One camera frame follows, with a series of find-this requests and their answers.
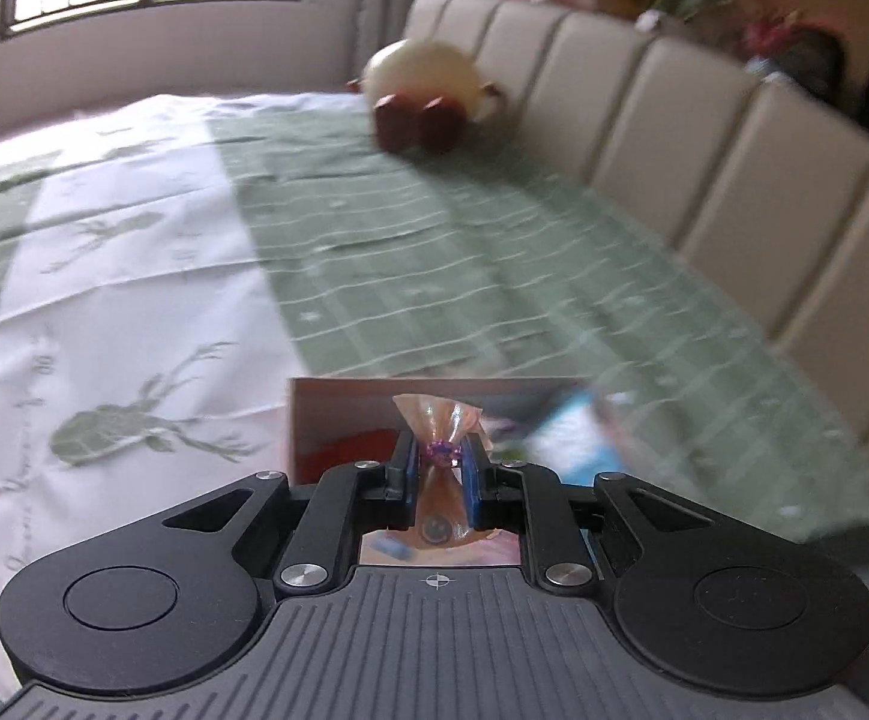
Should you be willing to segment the green white bedspread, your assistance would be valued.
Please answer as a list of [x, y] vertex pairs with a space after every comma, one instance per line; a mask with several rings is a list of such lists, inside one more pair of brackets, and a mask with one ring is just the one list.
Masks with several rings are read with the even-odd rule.
[[393, 158], [319, 94], [0, 142], [0, 592], [283, 468], [304, 376], [583, 379], [652, 483], [791, 539], [869, 522], [869, 461], [754, 325], [506, 143]]

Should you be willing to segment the cream round plush red feet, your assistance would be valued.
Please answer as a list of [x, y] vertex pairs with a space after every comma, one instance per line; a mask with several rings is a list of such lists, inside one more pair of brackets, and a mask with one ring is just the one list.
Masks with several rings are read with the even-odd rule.
[[499, 119], [508, 107], [508, 94], [483, 80], [469, 54], [439, 39], [383, 47], [347, 89], [363, 96], [377, 148], [389, 154], [451, 153], [472, 125]]

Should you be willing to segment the beige padded headboard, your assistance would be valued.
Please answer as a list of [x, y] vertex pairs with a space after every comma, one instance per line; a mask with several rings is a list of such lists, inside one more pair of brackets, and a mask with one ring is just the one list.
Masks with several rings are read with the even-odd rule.
[[869, 135], [780, 80], [601, 13], [415, 0], [522, 148], [675, 250], [810, 377], [869, 452]]

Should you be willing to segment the cotton swab bag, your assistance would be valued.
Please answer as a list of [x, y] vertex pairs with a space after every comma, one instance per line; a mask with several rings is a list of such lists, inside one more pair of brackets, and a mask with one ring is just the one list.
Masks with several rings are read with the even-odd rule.
[[395, 395], [394, 405], [413, 434], [416, 488], [413, 525], [403, 534], [412, 550], [459, 550], [487, 538], [475, 530], [466, 502], [462, 442], [483, 439], [482, 408], [435, 395]]

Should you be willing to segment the red flower plant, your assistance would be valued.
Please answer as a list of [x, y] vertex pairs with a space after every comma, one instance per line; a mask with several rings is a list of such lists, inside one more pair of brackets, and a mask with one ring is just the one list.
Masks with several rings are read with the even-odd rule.
[[757, 16], [741, 32], [739, 55], [750, 70], [781, 75], [830, 106], [856, 104], [850, 83], [850, 54], [838, 32], [800, 11]]

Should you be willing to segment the pink cardboard box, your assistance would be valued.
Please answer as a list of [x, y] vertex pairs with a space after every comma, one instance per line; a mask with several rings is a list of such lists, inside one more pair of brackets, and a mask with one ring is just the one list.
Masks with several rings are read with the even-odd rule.
[[291, 478], [316, 483], [353, 461], [384, 463], [402, 436], [420, 450], [420, 502], [409, 530], [373, 530], [358, 561], [384, 567], [508, 567], [521, 561], [508, 530], [476, 532], [464, 504], [460, 444], [478, 437], [489, 459], [547, 466], [565, 484], [626, 472], [631, 440], [610, 401], [569, 377], [327, 379], [291, 383]]

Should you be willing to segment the blue wet wipes pack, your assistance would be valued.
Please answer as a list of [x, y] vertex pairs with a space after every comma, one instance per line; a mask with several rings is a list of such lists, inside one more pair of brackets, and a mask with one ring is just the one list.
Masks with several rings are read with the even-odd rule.
[[625, 470], [601, 400], [592, 390], [571, 390], [524, 439], [529, 457], [563, 484], [591, 486], [602, 473]]

